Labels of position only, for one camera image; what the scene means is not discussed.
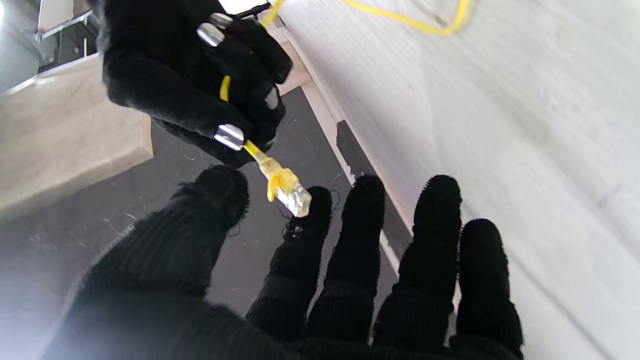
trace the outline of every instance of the black glove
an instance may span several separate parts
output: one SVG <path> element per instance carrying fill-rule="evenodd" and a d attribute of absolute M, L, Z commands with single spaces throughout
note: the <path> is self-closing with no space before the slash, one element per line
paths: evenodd
<path fill-rule="evenodd" d="M 196 29 L 213 13 L 224 13 L 217 1 L 94 0 L 92 5 L 104 21 L 99 47 L 113 102 L 148 113 L 171 134 L 233 167 L 252 158 L 214 140 L 219 125 L 232 124 L 262 150 L 269 147 L 285 113 L 275 83 L 285 81 L 292 61 L 260 24 L 232 17 L 224 41 L 212 47 Z M 226 75 L 229 102 L 220 99 Z"/>

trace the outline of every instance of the gloved hand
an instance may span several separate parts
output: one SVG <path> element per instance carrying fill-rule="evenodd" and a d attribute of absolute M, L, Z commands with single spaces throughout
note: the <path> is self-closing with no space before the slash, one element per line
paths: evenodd
<path fill-rule="evenodd" d="M 93 0 L 104 21 L 99 48 L 109 98 L 148 113 L 162 128 L 232 167 L 252 160 L 213 139 L 232 124 L 263 151 L 284 116 L 275 83 L 283 83 L 292 61 L 253 20 L 231 17 L 216 47 L 196 30 L 213 13 L 211 0 Z M 231 77 L 229 102 L 220 99 Z"/>

